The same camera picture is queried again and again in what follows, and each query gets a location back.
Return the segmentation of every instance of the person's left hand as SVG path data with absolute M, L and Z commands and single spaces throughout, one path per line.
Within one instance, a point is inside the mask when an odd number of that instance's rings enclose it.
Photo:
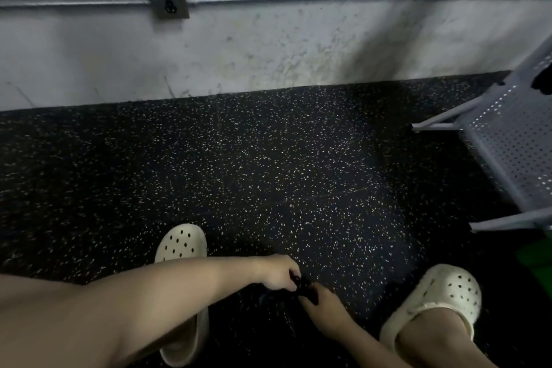
M 295 276 L 301 276 L 299 265 L 287 255 L 260 256 L 257 258 L 259 265 L 259 282 L 271 290 L 295 291 L 297 286 L 290 277 L 290 271 Z

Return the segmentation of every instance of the green object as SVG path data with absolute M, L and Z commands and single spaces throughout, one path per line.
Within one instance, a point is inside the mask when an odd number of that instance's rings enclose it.
M 515 255 L 522 265 L 529 268 L 552 298 L 552 239 L 529 244 Z

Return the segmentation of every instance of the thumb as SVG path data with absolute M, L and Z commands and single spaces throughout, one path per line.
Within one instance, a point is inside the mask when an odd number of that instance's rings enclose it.
M 307 314 L 311 317 L 314 314 L 314 311 L 316 311 L 316 306 L 307 297 L 302 295 L 300 295 L 298 299 L 303 309 L 305 309 Z

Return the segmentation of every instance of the person's right arm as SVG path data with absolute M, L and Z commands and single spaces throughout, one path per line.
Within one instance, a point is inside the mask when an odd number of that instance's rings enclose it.
M 319 283 L 314 283 L 313 288 L 318 294 L 318 305 L 299 297 L 303 308 L 318 330 L 343 345 L 361 368 L 411 368 L 355 323 L 337 295 Z

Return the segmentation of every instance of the hand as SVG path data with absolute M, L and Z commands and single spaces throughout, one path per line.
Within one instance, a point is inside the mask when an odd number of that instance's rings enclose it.
M 299 297 L 303 308 L 321 333 L 330 339 L 339 340 L 344 329 L 347 329 L 353 319 L 341 303 L 339 297 L 326 287 L 314 282 L 311 286 L 318 294 L 318 305 L 315 306 L 308 298 Z
M 256 258 L 259 265 L 259 282 L 271 290 L 295 291 L 297 286 L 290 277 L 291 271 L 295 276 L 301 276 L 299 265 L 287 255 L 272 255 Z

